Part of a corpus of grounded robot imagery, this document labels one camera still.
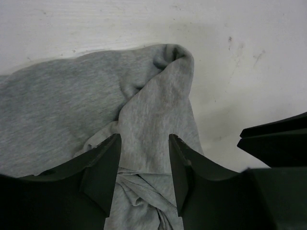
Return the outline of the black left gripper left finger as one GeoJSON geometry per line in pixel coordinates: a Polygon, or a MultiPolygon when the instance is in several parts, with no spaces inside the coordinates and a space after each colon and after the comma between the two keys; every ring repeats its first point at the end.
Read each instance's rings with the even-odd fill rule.
{"type": "Polygon", "coordinates": [[[41,174],[0,177],[3,230],[101,230],[110,215],[121,152],[114,134],[41,174]]]}

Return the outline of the grey tank top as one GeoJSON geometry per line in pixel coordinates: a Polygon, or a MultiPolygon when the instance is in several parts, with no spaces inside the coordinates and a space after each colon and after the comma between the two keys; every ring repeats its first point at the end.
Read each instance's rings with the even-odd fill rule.
{"type": "Polygon", "coordinates": [[[122,138],[107,230],[181,230],[168,137],[201,152],[189,93],[192,54],[179,45],[94,52],[0,78],[0,172],[22,177],[122,138]]]}

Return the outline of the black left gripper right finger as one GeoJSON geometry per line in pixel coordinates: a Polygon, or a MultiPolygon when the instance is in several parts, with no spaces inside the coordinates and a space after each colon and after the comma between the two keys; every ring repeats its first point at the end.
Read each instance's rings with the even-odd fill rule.
{"type": "Polygon", "coordinates": [[[186,230],[274,230],[250,174],[237,173],[169,135],[178,215],[186,230]]]}

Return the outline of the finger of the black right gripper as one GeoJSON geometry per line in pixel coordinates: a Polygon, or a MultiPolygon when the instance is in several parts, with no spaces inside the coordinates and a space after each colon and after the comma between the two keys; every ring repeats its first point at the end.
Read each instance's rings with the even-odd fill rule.
{"type": "Polygon", "coordinates": [[[237,146],[269,167],[306,167],[307,130],[241,138],[237,146]]]}
{"type": "Polygon", "coordinates": [[[249,138],[272,133],[304,129],[307,127],[307,113],[296,115],[272,123],[245,128],[240,134],[241,138],[249,138]]]}

